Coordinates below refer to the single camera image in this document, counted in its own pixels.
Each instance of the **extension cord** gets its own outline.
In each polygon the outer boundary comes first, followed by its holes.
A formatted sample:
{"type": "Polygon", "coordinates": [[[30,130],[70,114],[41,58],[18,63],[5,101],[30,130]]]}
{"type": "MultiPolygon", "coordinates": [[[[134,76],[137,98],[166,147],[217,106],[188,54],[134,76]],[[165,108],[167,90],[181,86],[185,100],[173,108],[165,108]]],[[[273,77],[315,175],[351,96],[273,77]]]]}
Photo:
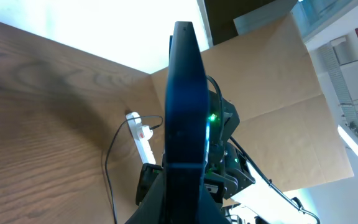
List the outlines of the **extension cord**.
{"type": "MultiPolygon", "coordinates": [[[[126,115],[127,119],[138,117],[139,113],[137,112],[126,115]]],[[[149,126],[143,125],[141,118],[128,121],[128,126],[134,138],[140,158],[142,159],[142,163],[155,164],[155,158],[149,144],[149,139],[153,136],[153,130],[150,130],[149,126]]]]}

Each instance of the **green led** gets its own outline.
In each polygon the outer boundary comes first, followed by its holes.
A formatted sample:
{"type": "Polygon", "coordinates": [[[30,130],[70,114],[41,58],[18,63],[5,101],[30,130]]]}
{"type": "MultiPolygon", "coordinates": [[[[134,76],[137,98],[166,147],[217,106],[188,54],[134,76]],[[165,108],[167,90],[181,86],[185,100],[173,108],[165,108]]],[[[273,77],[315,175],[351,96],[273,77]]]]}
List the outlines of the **green led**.
{"type": "Polygon", "coordinates": [[[215,114],[212,114],[208,119],[209,119],[210,121],[215,121],[217,117],[218,117],[218,116],[216,116],[215,114]]]}

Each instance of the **wooden table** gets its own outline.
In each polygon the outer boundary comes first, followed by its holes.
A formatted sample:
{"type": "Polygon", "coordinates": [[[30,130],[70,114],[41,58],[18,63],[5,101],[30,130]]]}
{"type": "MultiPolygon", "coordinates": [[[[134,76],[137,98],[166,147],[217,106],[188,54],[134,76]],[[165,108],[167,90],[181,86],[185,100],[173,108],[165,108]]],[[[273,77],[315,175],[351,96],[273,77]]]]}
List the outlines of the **wooden table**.
{"type": "MultiPolygon", "coordinates": [[[[162,114],[149,75],[0,23],[0,223],[113,223],[101,162],[128,111],[162,114]]],[[[151,145],[161,161],[163,128],[151,145]]],[[[141,166],[125,127],[109,161],[119,223],[141,166]]]]}

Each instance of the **metal grille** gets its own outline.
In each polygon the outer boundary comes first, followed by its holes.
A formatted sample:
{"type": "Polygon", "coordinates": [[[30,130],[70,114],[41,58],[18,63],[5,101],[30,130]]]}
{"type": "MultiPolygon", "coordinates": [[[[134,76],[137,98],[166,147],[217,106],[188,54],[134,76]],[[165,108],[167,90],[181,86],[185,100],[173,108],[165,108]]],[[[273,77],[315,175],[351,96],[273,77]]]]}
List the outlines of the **metal grille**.
{"type": "Polygon", "coordinates": [[[328,70],[328,75],[331,79],[331,82],[333,83],[336,96],[339,100],[339,104],[343,112],[343,117],[346,120],[346,123],[358,137],[357,111],[354,107],[349,89],[347,88],[346,81],[343,77],[334,48],[332,47],[331,43],[328,43],[320,47],[318,50],[323,57],[324,63],[328,70]]]}

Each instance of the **cable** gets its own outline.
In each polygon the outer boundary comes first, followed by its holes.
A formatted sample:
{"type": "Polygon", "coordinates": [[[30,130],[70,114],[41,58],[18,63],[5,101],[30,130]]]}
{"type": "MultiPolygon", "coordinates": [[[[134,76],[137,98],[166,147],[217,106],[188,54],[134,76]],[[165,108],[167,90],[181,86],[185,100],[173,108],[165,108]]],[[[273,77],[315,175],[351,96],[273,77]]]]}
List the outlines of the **cable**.
{"type": "Polygon", "coordinates": [[[264,179],[264,181],[266,181],[266,183],[269,185],[269,187],[273,188],[273,190],[276,191],[276,193],[278,193],[282,198],[284,198],[288,203],[290,203],[298,211],[303,212],[304,214],[308,214],[308,215],[312,216],[313,218],[316,219],[317,224],[320,224],[320,219],[315,214],[313,214],[313,213],[311,213],[311,212],[299,207],[294,201],[292,201],[285,194],[283,194],[283,192],[281,192],[281,190],[279,190],[276,186],[274,186],[274,184],[272,183],[272,180],[269,180],[265,176],[265,174],[259,169],[259,167],[251,159],[251,157],[245,152],[245,150],[239,145],[239,143],[233,137],[230,137],[230,140],[237,146],[237,148],[239,148],[239,150],[244,155],[244,157],[247,158],[247,160],[251,163],[251,165],[254,167],[256,172],[262,177],[262,179],[264,179]]]}
{"type": "Polygon", "coordinates": [[[211,76],[207,75],[206,77],[214,86],[216,94],[218,94],[218,100],[219,100],[219,105],[220,105],[220,110],[219,110],[219,116],[220,116],[220,120],[221,120],[221,130],[219,131],[219,142],[222,140],[222,135],[223,135],[223,126],[224,126],[224,121],[223,121],[223,96],[222,96],[222,92],[221,89],[219,88],[219,85],[216,83],[215,79],[213,79],[211,76]]]}
{"type": "Polygon", "coordinates": [[[109,147],[109,149],[107,151],[107,154],[106,154],[106,160],[104,162],[104,171],[106,173],[107,181],[109,183],[109,188],[110,188],[111,203],[112,203],[112,215],[113,215],[113,218],[114,218],[114,224],[117,224],[116,204],[114,202],[114,197],[113,197],[113,194],[112,194],[112,187],[111,187],[111,181],[110,181],[110,177],[109,177],[109,171],[107,169],[107,163],[108,163],[108,159],[109,159],[109,155],[110,155],[110,152],[111,152],[112,145],[114,144],[114,141],[116,140],[116,137],[117,137],[118,132],[121,129],[122,125],[124,125],[125,123],[127,123],[130,120],[138,119],[138,118],[161,118],[161,123],[159,125],[154,126],[153,129],[160,127],[162,125],[162,123],[163,123],[163,118],[160,115],[147,115],[147,116],[139,116],[137,118],[129,118],[129,119],[127,119],[127,120],[125,120],[124,122],[121,123],[121,125],[118,127],[118,129],[117,129],[117,131],[116,131],[116,133],[115,133],[115,135],[114,135],[114,137],[113,137],[113,139],[111,141],[110,147],[109,147]]]}

